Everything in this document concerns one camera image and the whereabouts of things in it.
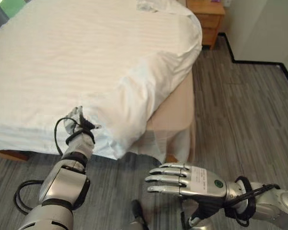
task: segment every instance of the robotic arm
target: robotic arm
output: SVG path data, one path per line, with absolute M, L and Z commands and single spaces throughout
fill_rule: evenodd
M 244 227 L 253 218 L 288 230 L 288 191 L 281 190 L 276 184 L 250 183 L 246 177 L 225 182 L 206 169 L 179 163 L 163 164 L 152 169 L 150 174 L 145 179 L 147 182 L 172 186 L 151 186 L 148 192 L 173 194 L 198 203 L 197 210 L 185 225 L 186 229 L 203 229 L 197 228 L 199 223 L 224 208 L 227 217 L 236 219 Z
M 90 130 L 99 127 L 84 119 L 82 107 L 74 108 L 63 119 L 70 134 L 66 140 L 69 147 L 43 182 L 39 205 L 31 210 L 18 230 L 72 230 L 72 211 L 84 202 L 90 186 L 85 168 L 95 143 Z

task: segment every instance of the white duvet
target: white duvet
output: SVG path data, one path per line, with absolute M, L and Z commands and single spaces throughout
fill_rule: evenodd
M 0 28 L 0 150 L 57 154 L 75 106 L 118 159 L 190 72 L 198 20 L 175 0 L 33 0 Z M 66 148 L 63 126 L 59 145 Z

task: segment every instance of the black cable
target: black cable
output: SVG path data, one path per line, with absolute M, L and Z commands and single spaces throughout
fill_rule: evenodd
M 269 191 L 273 188 L 280 189 L 280 187 L 277 184 L 267 184 L 267 185 L 264 184 L 260 188 L 257 188 L 255 190 L 249 191 L 245 194 L 239 195 L 235 199 L 228 201 L 227 203 L 224 204 L 224 207 L 232 207 L 232 206 L 236 205 L 237 203 L 240 203 L 243 200 L 258 196 L 258 195 L 260 195 L 266 191 Z
M 24 187 L 26 187 L 26 186 L 28 186 L 28 185 L 42 184 L 43 182 L 44 182 L 44 181 L 41 181 L 41 180 L 29 180 L 29 181 L 25 181 L 25 182 L 21 183 L 21 184 L 18 186 L 18 188 L 17 188 L 17 190 L 16 190 L 16 192 L 15 192 L 15 194 L 14 194 L 14 197 L 13 197 L 13 202 L 14 202 L 16 208 L 17 208 L 22 214 L 24 214 L 24 215 L 27 215 L 27 214 L 28 214 L 28 212 L 25 211 L 25 210 L 23 210 L 22 208 L 28 209 L 28 210 L 32 210 L 32 208 L 29 207 L 29 206 L 27 206 L 27 205 L 21 200 L 20 191 L 21 191 Z
M 58 125 L 59 123 L 62 121 L 62 120 L 72 120 L 75 124 L 77 124 L 78 126 L 82 127 L 80 124 L 78 124 L 78 122 L 75 120 L 75 119 L 72 119 L 70 117 L 63 117 L 61 119 L 59 119 L 57 122 L 56 122 L 56 125 L 54 126 L 54 142 L 56 144 L 56 147 L 57 147 L 57 150 L 59 152 L 59 155 L 62 156 L 63 155 L 63 152 L 61 151 L 59 145 L 58 145 L 58 141 L 57 141 L 57 128 L 58 128 Z
M 241 226 L 243 226 L 243 227 L 246 228 L 246 227 L 248 227 L 248 226 L 250 225 L 250 219 L 246 220 L 245 223 L 242 223 L 242 222 L 239 220 L 239 218 L 237 217 L 237 212 L 236 212 L 236 211 L 234 211 L 234 215 L 235 215 L 236 222 L 237 222 L 238 224 L 240 224 Z

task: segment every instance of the black baseboard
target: black baseboard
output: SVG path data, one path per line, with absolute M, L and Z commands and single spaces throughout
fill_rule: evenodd
M 219 33 L 219 36 L 225 37 L 226 44 L 229 50 L 230 58 L 232 63 L 237 63 L 237 64 L 259 64 L 259 65 L 275 65 L 275 66 L 280 66 L 281 70 L 284 72 L 287 80 L 288 80 L 288 70 L 286 69 L 284 63 L 282 62 L 271 62 L 271 61 L 243 61 L 243 60 L 235 60 L 234 54 L 231 50 L 229 41 L 227 39 L 226 33 Z

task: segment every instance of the gray wood-grain floor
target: gray wood-grain floor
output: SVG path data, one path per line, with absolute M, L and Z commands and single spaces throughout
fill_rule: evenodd
M 196 98 L 196 156 L 225 180 L 245 175 L 252 181 L 277 183 L 288 189 L 288 82 L 276 66 L 233 64 L 223 37 L 213 51 L 204 50 L 194 67 Z M 58 156 L 32 154 L 26 163 L 0 158 L 0 230 L 16 229 L 24 216 L 13 206 L 18 184 L 43 179 Z M 177 199 L 148 194 L 144 178 L 158 162 L 127 154 L 113 161 L 93 156 L 88 164 L 91 188 L 84 205 L 74 213 L 76 230 L 118 230 L 132 221 L 130 201 L 138 198 L 150 230 L 181 230 Z M 24 190 L 30 205 L 38 186 Z M 221 210 L 212 221 L 216 230 L 243 229 L 224 218 Z M 251 220 L 251 230 L 277 230 Z

